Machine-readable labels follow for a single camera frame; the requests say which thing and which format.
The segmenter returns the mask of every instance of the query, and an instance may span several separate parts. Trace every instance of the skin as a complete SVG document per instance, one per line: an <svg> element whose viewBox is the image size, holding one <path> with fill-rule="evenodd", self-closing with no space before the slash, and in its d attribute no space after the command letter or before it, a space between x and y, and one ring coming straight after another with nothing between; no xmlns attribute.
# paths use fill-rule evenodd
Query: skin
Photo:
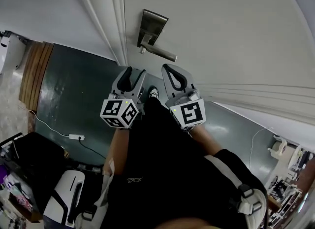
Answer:
<svg viewBox="0 0 315 229"><path fill-rule="evenodd" d="M208 155L215 155L222 148L208 133L203 125L194 127L190 134L192 138L197 141L201 148ZM109 167L111 159L115 162L115 175L121 175L123 173L129 144L129 130L116 129L114 137L112 139L108 156L106 158L103 173L112 174ZM209 225L206 221L198 218L180 218L163 223L156 227L156 229L217 229Z"/></svg>

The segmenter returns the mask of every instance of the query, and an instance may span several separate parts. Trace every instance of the white cable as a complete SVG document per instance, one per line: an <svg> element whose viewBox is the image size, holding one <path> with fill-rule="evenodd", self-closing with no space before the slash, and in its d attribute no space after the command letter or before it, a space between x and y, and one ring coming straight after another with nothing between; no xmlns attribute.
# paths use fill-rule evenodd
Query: white cable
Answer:
<svg viewBox="0 0 315 229"><path fill-rule="evenodd" d="M268 129L268 128L263 128L263 129L261 129L261 130L258 130L257 133L254 134L254 136L252 137L252 148L253 148L253 146L254 146L254 138L255 138L255 136L256 136L260 131L263 131L263 130L265 130L265 129ZM252 148L251 148L251 154L250 154L250 165L249 165L248 169L251 168Z"/></svg>
<svg viewBox="0 0 315 229"><path fill-rule="evenodd" d="M29 112L32 112L32 113L35 115L36 119L38 119L40 122L44 123L50 130L56 132L57 134L60 134L60 135L63 136L63 137L68 137L68 138L69 138L69 135L64 135L64 134L62 134L62 133L59 133L58 131L56 131L56 130L52 129L50 126L48 126L44 121L40 120L40 119L38 118L38 116L36 115L36 113L34 113L32 110L29 110Z"/></svg>
<svg viewBox="0 0 315 229"><path fill-rule="evenodd" d="M16 155L17 155L17 157L18 157L18 159L19 159L20 157L19 157L18 151L16 150L14 140L12 140L12 143L13 143L13 147L14 147L14 149L15 149Z"/></svg>

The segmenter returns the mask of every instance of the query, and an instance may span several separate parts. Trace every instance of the gray floor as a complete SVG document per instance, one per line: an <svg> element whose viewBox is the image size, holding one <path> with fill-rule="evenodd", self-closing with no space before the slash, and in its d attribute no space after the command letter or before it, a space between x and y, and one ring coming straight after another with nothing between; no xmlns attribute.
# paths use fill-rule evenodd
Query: gray floor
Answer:
<svg viewBox="0 0 315 229"><path fill-rule="evenodd" d="M43 80L39 118L63 134L83 134L85 145L106 156L114 130L103 122L99 113L112 82L121 70L113 61L55 45ZM150 85L158 87L160 100L165 103L163 81L148 75L145 88ZM262 127L214 103L207 102L205 106L206 129L222 147L237 154L248 165L252 137ZM85 149L78 141L56 134L40 122L36 123L36 131L64 147L75 160L103 164L102 157ZM267 130L261 131L254 140L251 171L263 183L277 163L267 151L273 143L273 134Z"/></svg>
<svg viewBox="0 0 315 229"><path fill-rule="evenodd" d="M16 70L0 75L0 141L19 132L28 132L28 111L19 101L19 94L29 50L30 44L26 47L25 55Z"/></svg>

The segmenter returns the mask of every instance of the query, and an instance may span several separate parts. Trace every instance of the door lever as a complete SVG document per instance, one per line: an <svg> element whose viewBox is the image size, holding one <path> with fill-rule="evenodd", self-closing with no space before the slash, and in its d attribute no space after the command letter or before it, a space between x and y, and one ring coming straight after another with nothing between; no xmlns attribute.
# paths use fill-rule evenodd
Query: door lever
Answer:
<svg viewBox="0 0 315 229"><path fill-rule="evenodd" d="M144 54L146 50L148 50L152 54L158 55L173 62L176 61L176 55L153 46L167 21L168 18L162 15L145 9L143 10L138 37L138 47L140 47L141 54Z"/></svg>
<svg viewBox="0 0 315 229"><path fill-rule="evenodd" d="M151 52L152 54L158 55L162 58L168 59L170 61L175 62L177 59L177 56L162 50L160 48L154 47L152 45L149 44L149 40L151 39L151 36L149 34L145 34L144 37L142 38L142 41L140 43L141 47L140 47L140 53L144 54L147 51Z"/></svg>

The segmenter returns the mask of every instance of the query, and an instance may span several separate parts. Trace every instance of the white door frame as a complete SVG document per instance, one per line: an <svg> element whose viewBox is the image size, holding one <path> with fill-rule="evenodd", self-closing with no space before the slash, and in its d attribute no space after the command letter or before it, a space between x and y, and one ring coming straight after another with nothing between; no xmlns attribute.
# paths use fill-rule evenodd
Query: white door frame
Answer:
<svg viewBox="0 0 315 229"><path fill-rule="evenodd" d="M82 0L118 65L128 65L124 0Z"/></svg>

